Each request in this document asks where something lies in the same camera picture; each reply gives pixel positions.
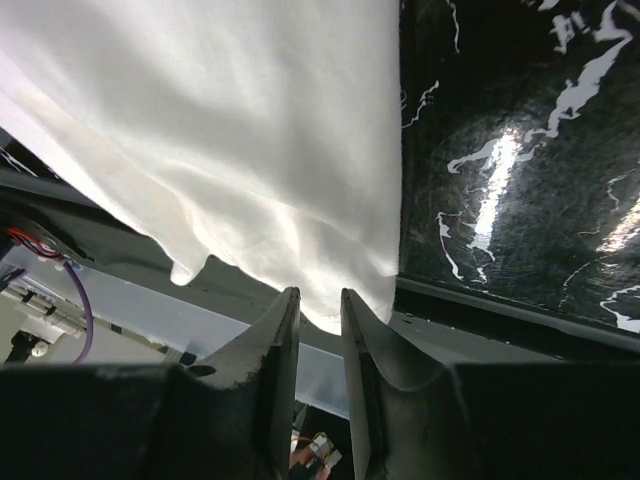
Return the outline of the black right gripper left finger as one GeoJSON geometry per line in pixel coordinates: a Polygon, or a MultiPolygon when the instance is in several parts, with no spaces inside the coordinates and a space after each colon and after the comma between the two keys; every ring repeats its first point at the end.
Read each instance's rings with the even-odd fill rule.
{"type": "Polygon", "coordinates": [[[5,479],[284,479],[300,293],[189,367],[1,370],[5,479]]]}

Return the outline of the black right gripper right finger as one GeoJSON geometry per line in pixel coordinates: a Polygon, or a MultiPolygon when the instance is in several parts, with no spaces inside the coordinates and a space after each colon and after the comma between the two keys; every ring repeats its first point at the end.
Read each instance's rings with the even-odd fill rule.
{"type": "Polygon", "coordinates": [[[358,479],[635,479],[635,362],[442,362],[353,290],[341,327],[358,479]]]}

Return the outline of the white printed t-shirt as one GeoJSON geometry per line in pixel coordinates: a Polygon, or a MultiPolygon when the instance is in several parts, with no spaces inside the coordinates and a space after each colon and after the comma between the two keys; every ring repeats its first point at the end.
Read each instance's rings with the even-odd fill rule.
{"type": "Polygon", "coordinates": [[[340,293],[382,321],[399,268],[395,1],[5,1],[1,125],[153,238],[184,286],[209,257],[340,293]]]}

